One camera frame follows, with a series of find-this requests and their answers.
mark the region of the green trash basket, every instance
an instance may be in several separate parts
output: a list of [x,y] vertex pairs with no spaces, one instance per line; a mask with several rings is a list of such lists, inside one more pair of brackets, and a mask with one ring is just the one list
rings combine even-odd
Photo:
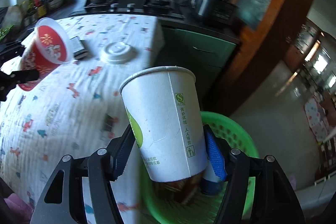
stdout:
[[[236,122],[218,113],[202,111],[203,124],[209,124],[216,137],[225,139],[229,145],[239,148],[251,157],[259,157],[252,138]],[[157,196],[145,166],[142,168],[142,198],[152,216],[161,224],[212,224],[222,202],[226,184],[216,196],[207,196],[197,191],[189,205]],[[245,201],[245,214],[253,203],[255,178],[249,178]]]

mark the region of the pink fabric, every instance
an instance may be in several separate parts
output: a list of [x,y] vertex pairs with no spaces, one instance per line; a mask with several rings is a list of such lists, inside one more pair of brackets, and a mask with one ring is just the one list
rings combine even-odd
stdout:
[[11,194],[5,198],[9,209],[13,212],[17,220],[22,223],[29,223],[33,215],[33,209],[30,208],[21,198],[16,194]]

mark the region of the green cabinet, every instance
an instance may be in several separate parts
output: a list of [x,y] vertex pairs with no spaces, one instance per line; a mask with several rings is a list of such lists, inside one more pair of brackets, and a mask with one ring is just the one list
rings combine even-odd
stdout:
[[196,76],[199,100],[210,88],[236,44],[188,30],[162,27],[165,46],[155,66],[179,66],[191,70]]

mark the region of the red instant noodle cup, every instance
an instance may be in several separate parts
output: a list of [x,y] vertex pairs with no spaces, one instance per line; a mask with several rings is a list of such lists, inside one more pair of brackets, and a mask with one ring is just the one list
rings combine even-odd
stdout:
[[70,39],[65,30],[53,19],[42,18],[35,26],[35,38],[22,55],[19,70],[37,69],[37,81],[19,84],[30,91],[59,65],[69,63],[73,58]]

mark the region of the paper cup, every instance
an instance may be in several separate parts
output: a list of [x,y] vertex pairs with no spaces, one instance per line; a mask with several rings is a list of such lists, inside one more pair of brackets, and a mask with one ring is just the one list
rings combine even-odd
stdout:
[[59,65],[67,64],[73,58],[69,37],[53,19],[43,18],[36,23],[35,37],[22,55],[19,70],[37,69],[37,81],[19,84],[25,91],[32,90]]
[[202,172],[207,154],[194,74],[156,67],[119,88],[150,178],[177,181]]

